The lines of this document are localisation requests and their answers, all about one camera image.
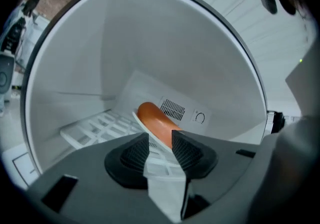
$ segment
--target white enclosure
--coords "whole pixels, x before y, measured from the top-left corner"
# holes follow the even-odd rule
[[[171,119],[186,131],[259,143],[263,89],[222,22],[193,0],[79,0],[48,33],[28,80],[26,131],[39,171],[81,144],[70,142],[73,125],[108,126],[98,122],[107,110],[130,123],[122,132],[132,134],[132,112],[146,101],[183,109]],[[112,137],[105,140],[118,134],[100,130]]]

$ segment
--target black slot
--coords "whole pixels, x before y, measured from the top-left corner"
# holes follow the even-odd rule
[[[77,181],[75,177],[63,176],[44,196],[42,202],[55,212],[59,212]]]
[[[235,152],[236,154],[240,154],[246,157],[250,157],[250,158],[254,158],[254,156],[256,155],[255,152],[251,152],[248,150],[244,150],[244,149],[239,149],[237,152]]]
[[[203,209],[207,208],[210,204],[200,195],[194,195],[193,197],[189,197],[186,205],[185,215],[182,217],[183,219],[189,218]]]

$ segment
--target sausage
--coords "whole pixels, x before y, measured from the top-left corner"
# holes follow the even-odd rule
[[[169,148],[172,148],[172,130],[181,130],[158,106],[151,102],[142,103],[137,113],[140,121]]]

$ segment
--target ridged black pad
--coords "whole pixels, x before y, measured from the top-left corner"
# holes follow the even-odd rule
[[[149,156],[149,135],[141,134],[130,142],[113,149],[105,158],[105,169],[120,185],[127,188],[147,189],[143,176]]]
[[[176,130],[172,131],[172,146],[177,161],[189,179],[206,177],[218,162],[218,155],[213,149]]]

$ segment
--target vent grille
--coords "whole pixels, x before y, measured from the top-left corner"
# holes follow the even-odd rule
[[[181,121],[184,113],[184,107],[172,102],[169,99],[163,101],[161,107],[161,111],[168,117]]]
[[[157,145],[154,143],[149,142],[149,147],[157,148]]]

